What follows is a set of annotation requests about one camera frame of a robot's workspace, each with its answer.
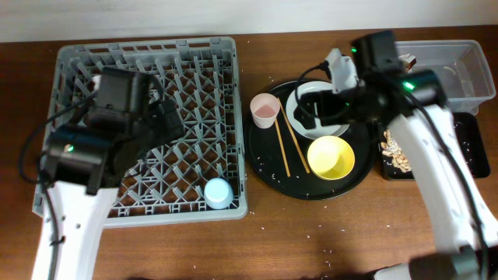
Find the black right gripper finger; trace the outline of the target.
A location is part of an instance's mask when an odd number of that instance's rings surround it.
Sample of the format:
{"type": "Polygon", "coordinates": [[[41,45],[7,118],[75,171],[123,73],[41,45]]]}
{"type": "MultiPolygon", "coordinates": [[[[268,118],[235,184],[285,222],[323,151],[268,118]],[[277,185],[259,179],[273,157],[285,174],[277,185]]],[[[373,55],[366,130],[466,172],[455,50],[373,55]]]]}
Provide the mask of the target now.
{"type": "Polygon", "coordinates": [[[297,107],[293,113],[296,121],[303,126],[305,130],[312,130],[316,128],[315,117],[297,107]]]}
{"type": "Polygon", "coordinates": [[[298,104],[301,107],[314,107],[317,102],[317,92],[299,92],[298,104]]]}

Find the wooden chopstick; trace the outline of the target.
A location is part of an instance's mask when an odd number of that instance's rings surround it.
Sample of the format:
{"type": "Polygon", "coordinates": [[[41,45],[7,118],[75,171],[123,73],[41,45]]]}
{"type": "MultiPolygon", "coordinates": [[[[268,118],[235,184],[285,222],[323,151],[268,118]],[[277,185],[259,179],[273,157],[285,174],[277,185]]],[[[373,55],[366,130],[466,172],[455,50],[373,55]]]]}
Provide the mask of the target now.
{"type": "Polygon", "coordinates": [[[282,115],[283,115],[284,120],[286,122],[287,128],[289,129],[289,133],[291,134],[291,138],[292,138],[293,143],[294,143],[294,145],[296,147],[296,150],[297,150],[298,155],[300,157],[300,160],[301,160],[301,162],[303,164],[303,167],[304,167],[306,173],[309,174],[310,173],[310,168],[309,168],[309,166],[307,164],[307,161],[305,160],[305,158],[303,156],[303,153],[302,153],[302,150],[300,148],[299,142],[297,141],[297,138],[296,138],[296,136],[294,134],[293,128],[292,128],[292,126],[291,126],[291,124],[290,124],[290,122],[288,120],[288,117],[286,115],[286,112],[285,112],[285,109],[284,109],[284,107],[282,105],[282,102],[280,101],[280,99],[278,97],[277,97],[277,100],[279,101],[280,110],[282,111],[282,115]]]}
{"type": "Polygon", "coordinates": [[[279,147],[280,147],[281,154],[282,154],[282,160],[283,160],[283,164],[284,164],[284,167],[285,167],[286,176],[290,177],[291,174],[290,174],[289,165],[288,165],[287,158],[286,158],[286,151],[285,151],[285,147],[283,145],[282,135],[281,135],[281,131],[280,131],[280,128],[279,128],[279,122],[278,122],[277,119],[275,119],[275,129],[276,129],[277,138],[278,138],[278,141],[279,141],[279,147]]]}

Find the pink plastic cup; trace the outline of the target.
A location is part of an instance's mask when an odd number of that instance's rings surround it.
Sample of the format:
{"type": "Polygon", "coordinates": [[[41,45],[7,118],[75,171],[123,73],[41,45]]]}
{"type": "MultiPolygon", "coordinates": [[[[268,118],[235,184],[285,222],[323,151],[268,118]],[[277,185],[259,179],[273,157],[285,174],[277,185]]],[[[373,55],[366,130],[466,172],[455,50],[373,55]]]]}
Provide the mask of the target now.
{"type": "Polygon", "coordinates": [[[279,100],[272,94],[260,93],[251,100],[250,111],[258,128],[270,128],[280,111],[279,100]]]}

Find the rice and shrimp leftovers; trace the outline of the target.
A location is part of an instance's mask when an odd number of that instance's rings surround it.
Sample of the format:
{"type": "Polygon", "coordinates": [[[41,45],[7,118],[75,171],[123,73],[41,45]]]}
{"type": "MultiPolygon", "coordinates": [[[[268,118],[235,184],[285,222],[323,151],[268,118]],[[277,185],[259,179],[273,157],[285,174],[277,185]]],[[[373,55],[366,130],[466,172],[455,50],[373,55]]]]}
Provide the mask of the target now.
{"type": "Polygon", "coordinates": [[[411,172],[412,168],[408,158],[391,135],[391,131],[386,129],[383,132],[385,141],[381,142],[381,153],[391,158],[391,165],[399,169],[402,173],[411,172]]]}

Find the yellow bowl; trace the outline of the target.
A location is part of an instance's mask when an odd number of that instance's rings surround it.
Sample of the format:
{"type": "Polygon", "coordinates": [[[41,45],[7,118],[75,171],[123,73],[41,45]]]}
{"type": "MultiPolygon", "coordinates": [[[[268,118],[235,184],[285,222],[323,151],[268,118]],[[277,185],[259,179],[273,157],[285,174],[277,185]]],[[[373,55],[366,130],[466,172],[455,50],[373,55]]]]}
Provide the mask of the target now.
{"type": "Polygon", "coordinates": [[[307,161],[311,171],[322,180],[340,180],[352,172],[356,157],[347,141],[329,135],[310,144],[307,161]]]}

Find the light blue plastic cup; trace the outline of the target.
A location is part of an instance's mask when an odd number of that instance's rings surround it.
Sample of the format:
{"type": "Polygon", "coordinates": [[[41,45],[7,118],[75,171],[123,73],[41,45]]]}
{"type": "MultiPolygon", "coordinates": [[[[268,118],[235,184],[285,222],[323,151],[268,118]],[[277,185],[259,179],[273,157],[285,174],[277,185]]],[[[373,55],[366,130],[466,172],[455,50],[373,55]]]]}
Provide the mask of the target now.
{"type": "Polygon", "coordinates": [[[210,208],[225,209],[233,202],[233,190],[223,178],[213,178],[205,185],[204,197],[210,208]]]}

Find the brown snack wrapper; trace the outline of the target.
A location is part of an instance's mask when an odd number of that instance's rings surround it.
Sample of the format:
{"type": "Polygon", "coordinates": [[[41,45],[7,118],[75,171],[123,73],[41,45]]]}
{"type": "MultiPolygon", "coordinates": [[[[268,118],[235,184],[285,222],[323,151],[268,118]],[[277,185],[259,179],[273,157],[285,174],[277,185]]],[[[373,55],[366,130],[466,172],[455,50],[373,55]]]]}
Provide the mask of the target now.
{"type": "Polygon", "coordinates": [[[399,57],[400,61],[404,65],[405,71],[410,73],[413,66],[416,64],[417,60],[414,55],[411,54],[403,54],[399,57]]]}

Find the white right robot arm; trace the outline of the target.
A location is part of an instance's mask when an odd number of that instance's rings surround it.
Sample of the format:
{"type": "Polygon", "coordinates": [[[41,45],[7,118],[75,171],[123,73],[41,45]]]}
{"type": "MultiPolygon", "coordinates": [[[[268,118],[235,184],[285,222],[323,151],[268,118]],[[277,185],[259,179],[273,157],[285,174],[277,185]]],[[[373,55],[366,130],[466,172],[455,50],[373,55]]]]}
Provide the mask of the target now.
{"type": "Polygon", "coordinates": [[[332,50],[319,64],[332,88],[297,97],[308,117],[327,124],[379,121],[412,168],[433,228],[436,251],[372,271],[372,279],[495,279],[497,220],[465,161],[454,118],[436,74],[409,73],[395,35],[371,33],[332,50]]]}

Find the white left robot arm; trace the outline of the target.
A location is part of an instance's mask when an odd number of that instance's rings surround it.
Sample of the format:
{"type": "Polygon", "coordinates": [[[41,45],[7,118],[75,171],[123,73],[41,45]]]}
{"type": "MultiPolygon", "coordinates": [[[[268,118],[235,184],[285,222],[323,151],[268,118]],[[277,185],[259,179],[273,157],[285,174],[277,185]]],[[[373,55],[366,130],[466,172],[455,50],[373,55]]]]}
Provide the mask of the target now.
{"type": "Polygon", "coordinates": [[[126,172],[185,134],[155,75],[106,67],[93,83],[91,94],[47,119],[72,114],[47,138],[37,165],[44,210],[34,279],[92,278],[126,172]]]}

